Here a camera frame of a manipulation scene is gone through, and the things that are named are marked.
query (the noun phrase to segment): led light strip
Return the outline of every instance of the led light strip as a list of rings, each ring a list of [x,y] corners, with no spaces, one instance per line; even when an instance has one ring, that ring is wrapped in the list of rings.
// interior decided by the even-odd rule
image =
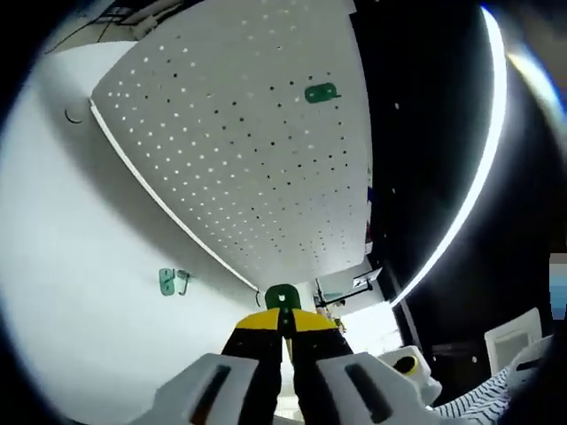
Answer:
[[[443,253],[447,250],[450,243],[453,242],[454,237],[457,235],[462,227],[462,224],[469,217],[472,207],[477,202],[478,195],[486,182],[486,177],[494,161],[496,149],[500,141],[502,127],[504,125],[504,115],[506,113],[506,95],[507,95],[507,75],[506,75],[506,54],[504,52],[504,41],[502,40],[501,31],[498,27],[496,19],[486,10],[482,9],[485,18],[486,29],[488,30],[488,39],[490,41],[490,48],[493,57],[493,72],[494,72],[494,92],[493,92],[493,107],[490,119],[490,127],[488,128],[488,136],[486,137],[485,148],[482,153],[482,158],[478,164],[477,173],[472,184],[470,185],[469,193],[461,205],[461,209],[454,217],[451,227],[439,243],[439,246],[432,253],[425,265],[418,274],[406,285],[402,292],[391,302],[392,307],[399,304],[409,293],[414,290],[423,278],[435,266],[435,263],[441,258]]]
[[[103,133],[105,133],[106,138],[108,139],[110,144],[113,146],[113,148],[116,150],[116,153],[118,154],[120,159],[122,159],[124,164],[128,167],[130,172],[137,178],[137,180],[144,187],[144,189],[146,189],[148,191],[148,193],[153,198],[153,200],[158,203],[158,205],[166,212],[166,214],[169,217],[171,217],[171,219],[177,224],[177,226],[179,226],[187,235],[189,235],[190,238],[193,239],[198,244],[198,246],[203,248],[208,254],[211,255],[211,257],[213,257],[219,263],[221,263],[223,266],[225,266],[234,276],[236,276],[238,279],[240,279],[242,282],[244,282],[250,288],[252,288],[253,290],[259,291],[259,289],[256,286],[252,285],[239,272],[237,272],[226,261],[224,261],[221,257],[219,257],[219,255],[216,252],[211,250],[203,241],[201,241],[197,237],[197,235],[195,235],[190,230],[190,228],[188,228],[185,225],[185,223],[183,223],[179,219],[179,217],[177,217],[177,215],[175,215],[175,213],[167,206],[167,204],[158,196],[158,194],[151,188],[150,184],[138,172],[137,168],[134,166],[132,161],[130,161],[130,159],[128,158],[128,155],[126,155],[126,153],[122,150],[122,148],[120,147],[120,144],[114,138],[113,133],[110,131],[110,128],[108,128],[108,126],[106,125],[105,119],[102,117],[102,115],[98,111],[97,106],[94,104],[92,99],[90,99],[89,101],[90,101],[90,110],[92,111],[92,114],[95,117],[95,120],[97,120],[98,125],[103,130]]]

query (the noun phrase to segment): light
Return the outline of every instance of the light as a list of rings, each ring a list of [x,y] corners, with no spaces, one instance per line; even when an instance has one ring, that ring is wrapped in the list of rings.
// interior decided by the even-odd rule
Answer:
[[[504,41],[496,19],[486,10],[482,9],[485,18],[486,29],[488,31],[488,39],[490,41],[490,49],[493,57],[493,105],[490,119],[490,127],[488,128],[488,136],[486,137],[485,148],[482,152],[480,163],[478,164],[477,173],[470,185],[469,193],[461,205],[461,209],[454,217],[451,227],[441,239],[439,246],[432,253],[422,269],[414,276],[414,278],[406,285],[402,292],[392,301],[392,307],[399,304],[409,293],[414,290],[423,278],[435,266],[435,263],[441,258],[447,250],[450,243],[453,242],[462,227],[462,224],[469,217],[472,207],[477,202],[478,195],[486,182],[486,177],[494,161],[496,149],[500,141],[502,127],[504,125],[504,115],[506,112],[506,93],[507,93],[507,76],[506,76],[506,56],[504,52]]]

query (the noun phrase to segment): white pegboard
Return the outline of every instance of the white pegboard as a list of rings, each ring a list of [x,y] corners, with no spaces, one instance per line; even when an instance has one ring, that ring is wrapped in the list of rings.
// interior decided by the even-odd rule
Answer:
[[[136,177],[262,288],[364,256],[370,121],[348,2],[206,0],[161,25],[91,101]],[[340,97],[310,104],[331,82]]]

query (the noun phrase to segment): black and white striped cloth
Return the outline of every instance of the black and white striped cloth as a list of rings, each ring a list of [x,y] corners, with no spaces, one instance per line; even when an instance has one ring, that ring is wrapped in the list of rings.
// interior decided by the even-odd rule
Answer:
[[[508,373],[509,369],[505,367],[474,390],[433,410],[446,418],[469,419],[475,425],[494,425],[508,408]]]

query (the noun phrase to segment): cable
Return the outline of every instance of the cable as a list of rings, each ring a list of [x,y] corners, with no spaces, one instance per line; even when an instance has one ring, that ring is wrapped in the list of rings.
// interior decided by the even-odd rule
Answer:
[[[82,31],[84,28],[88,27],[89,25],[94,24],[95,22],[97,22],[98,18],[93,19],[89,22],[87,22],[86,24],[78,27],[77,29],[75,29],[71,34],[67,35],[65,38],[63,38],[63,40],[61,40],[60,42],[58,42],[57,44],[55,44],[51,49],[45,51],[43,54],[47,55],[48,53],[53,52],[57,47],[59,47],[61,44],[63,44],[64,42],[66,42],[68,39],[70,39],[73,35],[77,34],[79,31]]]
[[[108,27],[109,27],[110,24],[112,24],[112,23],[113,23],[113,20],[110,19],[110,20],[108,21],[108,23],[106,24],[105,29],[103,29],[103,32],[100,33],[100,35],[98,36],[97,43],[100,43],[100,41],[103,39],[103,35],[105,34],[106,30],[108,29]]]

